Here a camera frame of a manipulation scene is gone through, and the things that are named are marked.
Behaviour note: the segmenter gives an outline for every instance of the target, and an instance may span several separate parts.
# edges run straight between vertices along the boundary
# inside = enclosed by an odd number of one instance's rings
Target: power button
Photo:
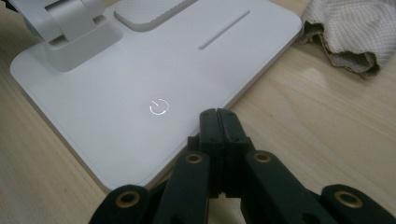
[[[149,105],[149,111],[153,115],[163,115],[169,110],[169,103],[164,99],[152,100]]]

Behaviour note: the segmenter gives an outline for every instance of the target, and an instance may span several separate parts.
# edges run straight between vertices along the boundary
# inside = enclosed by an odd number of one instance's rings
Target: desk surface
[[[274,2],[302,15],[309,0]],[[87,223],[106,197],[9,73],[38,40],[0,4],[0,223]],[[396,215],[396,56],[365,80],[319,46],[292,45],[232,107],[258,149],[306,188],[346,184]],[[211,200],[209,223],[244,223],[236,199]]]

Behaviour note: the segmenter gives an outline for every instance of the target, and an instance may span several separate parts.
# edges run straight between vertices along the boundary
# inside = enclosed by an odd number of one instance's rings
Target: white monitor stand
[[[122,4],[104,14],[120,40],[80,66],[58,71],[44,43],[11,65],[107,189],[153,184],[198,133],[199,114],[229,108],[301,29],[299,17],[266,0],[198,0],[134,31]]]

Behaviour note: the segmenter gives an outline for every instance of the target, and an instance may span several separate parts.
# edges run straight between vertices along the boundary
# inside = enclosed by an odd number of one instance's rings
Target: fabric
[[[312,0],[300,42],[321,42],[334,66],[374,77],[396,50],[396,0]]]

